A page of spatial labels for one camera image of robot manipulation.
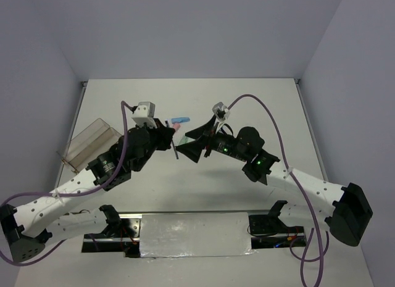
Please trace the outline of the blue pen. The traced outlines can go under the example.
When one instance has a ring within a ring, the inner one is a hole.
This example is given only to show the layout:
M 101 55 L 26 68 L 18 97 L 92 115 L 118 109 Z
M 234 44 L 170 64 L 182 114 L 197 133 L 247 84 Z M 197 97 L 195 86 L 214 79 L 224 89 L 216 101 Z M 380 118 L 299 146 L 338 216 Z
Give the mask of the blue pen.
M 165 120 L 165 125 L 166 125 L 166 127 L 171 128 L 168 120 Z M 177 153 L 177 150 L 176 150 L 176 147 L 175 147 L 173 139 L 171 140 L 171 145 L 172 145 L 173 151 L 175 153 L 175 158 L 176 158 L 176 160 L 178 160 L 179 156 L 178 156 L 178 153 Z

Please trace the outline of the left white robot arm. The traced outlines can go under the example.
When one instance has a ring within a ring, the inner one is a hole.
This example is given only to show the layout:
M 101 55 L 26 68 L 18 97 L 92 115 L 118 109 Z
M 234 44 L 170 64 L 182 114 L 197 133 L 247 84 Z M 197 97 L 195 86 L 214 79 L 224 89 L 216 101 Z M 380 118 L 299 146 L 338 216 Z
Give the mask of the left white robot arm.
M 78 235 L 113 237 L 129 234 L 112 205 L 97 209 L 74 209 L 89 198 L 101 196 L 131 179 L 156 151 L 170 149 L 176 129 L 151 119 L 129 129 L 106 152 L 88 163 L 79 174 L 49 193 L 21 206 L 6 201 L 1 206 L 1 228 L 11 257 L 1 258 L 19 267 L 35 264 L 47 255 L 47 246 L 59 247 Z

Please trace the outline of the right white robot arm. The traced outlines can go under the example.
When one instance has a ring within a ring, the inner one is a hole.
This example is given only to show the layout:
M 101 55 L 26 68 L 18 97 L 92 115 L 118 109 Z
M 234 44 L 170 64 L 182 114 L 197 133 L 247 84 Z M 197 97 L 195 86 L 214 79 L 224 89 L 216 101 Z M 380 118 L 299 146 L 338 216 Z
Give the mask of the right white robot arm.
M 244 162 L 242 171 L 254 183 L 260 182 L 292 196 L 303 198 L 306 206 L 283 198 L 270 208 L 269 227 L 282 232 L 287 227 L 319 227 L 329 231 L 338 241 L 358 246 L 373 211 L 362 188 L 330 183 L 300 170 L 286 167 L 284 162 L 264 150 L 265 141 L 254 127 L 243 127 L 237 136 L 224 134 L 212 117 L 206 124 L 187 132 L 190 141 L 176 150 L 198 162 L 215 151 Z

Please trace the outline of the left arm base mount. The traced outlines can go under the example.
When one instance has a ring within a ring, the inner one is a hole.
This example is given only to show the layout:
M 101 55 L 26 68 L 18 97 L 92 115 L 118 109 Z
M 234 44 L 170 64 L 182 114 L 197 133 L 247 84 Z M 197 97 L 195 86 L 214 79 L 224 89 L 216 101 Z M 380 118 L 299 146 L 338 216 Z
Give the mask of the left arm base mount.
M 121 252 L 127 258 L 140 258 L 142 217 L 118 213 L 111 205 L 103 205 L 99 210 L 106 217 L 105 227 L 99 233 L 84 235 L 81 252 Z

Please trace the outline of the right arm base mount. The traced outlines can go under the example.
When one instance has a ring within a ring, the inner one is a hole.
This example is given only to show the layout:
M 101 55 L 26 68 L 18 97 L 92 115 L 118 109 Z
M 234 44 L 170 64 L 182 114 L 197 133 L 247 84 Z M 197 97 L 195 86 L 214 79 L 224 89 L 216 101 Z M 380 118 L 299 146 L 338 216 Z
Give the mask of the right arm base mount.
M 303 227 L 289 227 L 280 219 L 280 210 L 286 201 L 277 201 L 267 213 L 248 214 L 247 232 L 251 236 L 252 249 L 276 249 L 305 247 L 306 238 Z

